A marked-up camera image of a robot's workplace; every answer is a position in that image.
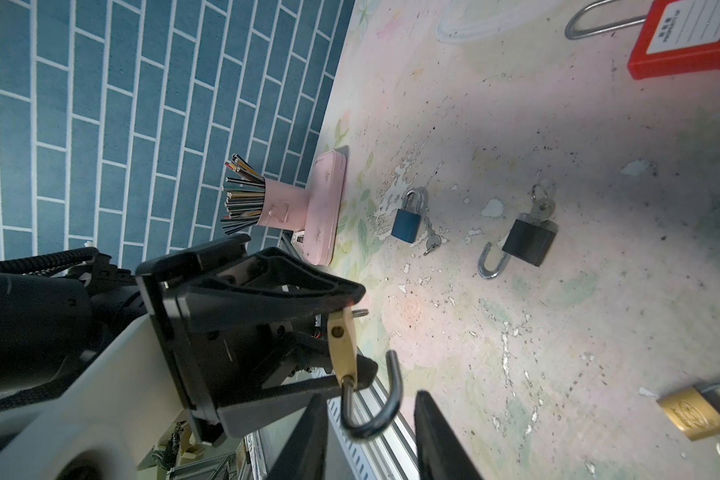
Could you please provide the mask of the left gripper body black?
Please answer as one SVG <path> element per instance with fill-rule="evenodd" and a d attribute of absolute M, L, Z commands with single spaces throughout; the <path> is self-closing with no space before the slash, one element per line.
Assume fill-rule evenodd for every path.
<path fill-rule="evenodd" d="M 165 353 L 187 420 L 197 439 L 218 444 L 225 433 L 217 416 L 220 402 L 232 395 L 254 369 L 278 347 L 308 347 L 312 320 L 282 322 L 231 331 L 193 334 L 162 305 L 162 292 L 193 276 L 248 254 L 247 235 L 215 240 L 147 261 L 137 268 L 137 283 Z"/>

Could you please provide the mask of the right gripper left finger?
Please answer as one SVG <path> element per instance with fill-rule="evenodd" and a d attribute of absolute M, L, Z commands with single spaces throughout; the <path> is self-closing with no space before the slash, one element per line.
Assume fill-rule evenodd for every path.
<path fill-rule="evenodd" d="M 267 480 L 322 480 L 327 452 L 326 399 L 314 395 L 284 445 Z"/>

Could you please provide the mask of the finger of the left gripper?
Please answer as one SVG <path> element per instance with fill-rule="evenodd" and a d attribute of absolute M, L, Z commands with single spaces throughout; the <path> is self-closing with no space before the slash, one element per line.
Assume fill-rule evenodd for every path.
<path fill-rule="evenodd" d="M 326 347 L 278 347 L 254 369 L 216 409 L 226 434 L 242 438 L 308 405 L 313 397 L 333 399 L 341 394 L 334 376 L 287 383 L 299 367 L 330 367 Z"/>
<path fill-rule="evenodd" d="M 193 334 L 306 322 L 359 303 L 366 288 L 271 247 L 193 276 L 162 292 L 167 317 Z"/>

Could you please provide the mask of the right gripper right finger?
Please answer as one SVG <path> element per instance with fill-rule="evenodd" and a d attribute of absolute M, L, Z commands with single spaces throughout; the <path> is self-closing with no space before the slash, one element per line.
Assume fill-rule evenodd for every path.
<path fill-rule="evenodd" d="M 416 394 L 414 424 L 421 479 L 482 479 L 427 391 Z"/>

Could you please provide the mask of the large brass padlock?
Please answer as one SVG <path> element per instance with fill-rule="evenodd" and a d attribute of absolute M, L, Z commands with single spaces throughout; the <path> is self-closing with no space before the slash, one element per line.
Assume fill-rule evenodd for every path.
<path fill-rule="evenodd" d="M 353 440 L 370 441 L 394 422 L 403 399 L 403 379 L 396 352 L 387 351 L 385 358 L 390 389 L 386 403 L 368 422 L 357 424 L 353 421 L 353 394 L 360 385 L 354 320 L 355 311 L 351 307 L 331 312 L 327 320 L 328 346 L 333 372 L 341 387 L 342 428 Z"/>

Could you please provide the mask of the blue padlock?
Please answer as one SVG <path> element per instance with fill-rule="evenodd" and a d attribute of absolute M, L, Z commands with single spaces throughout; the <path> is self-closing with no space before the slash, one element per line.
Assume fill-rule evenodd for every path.
<path fill-rule="evenodd" d="M 424 187 L 408 190 L 397 209 L 391 229 L 391 236 L 408 244 L 413 244 L 418 236 L 422 222 L 422 209 L 426 205 L 427 193 Z"/>

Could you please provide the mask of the silver key of blue padlock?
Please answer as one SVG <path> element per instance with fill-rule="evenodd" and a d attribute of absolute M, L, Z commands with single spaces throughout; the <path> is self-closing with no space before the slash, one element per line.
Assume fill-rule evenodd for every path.
<path fill-rule="evenodd" d="M 426 232 L 427 232 L 424 255 L 427 256 L 440 248 L 440 246 L 442 245 L 442 238 L 434 230 L 431 220 L 429 219 L 428 216 L 426 216 L 424 218 L 424 222 L 425 222 L 425 227 L 426 227 Z"/>

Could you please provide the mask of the small brass padlock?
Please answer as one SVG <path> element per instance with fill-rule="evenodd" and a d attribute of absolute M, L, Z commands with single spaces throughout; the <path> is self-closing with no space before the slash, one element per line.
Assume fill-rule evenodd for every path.
<path fill-rule="evenodd" d="M 720 456 L 720 379 L 667 394 L 657 404 L 689 441 L 717 438 Z"/>

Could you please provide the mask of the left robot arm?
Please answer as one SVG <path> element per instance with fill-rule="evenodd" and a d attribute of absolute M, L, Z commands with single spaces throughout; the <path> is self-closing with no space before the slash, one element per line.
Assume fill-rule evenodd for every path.
<path fill-rule="evenodd" d="M 141 264 L 94 248 L 0 261 L 0 479 L 132 479 L 173 423 L 205 445 L 292 413 L 280 470 L 325 458 L 327 402 L 369 387 L 317 328 L 351 332 L 361 284 L 236 234 Z"/>

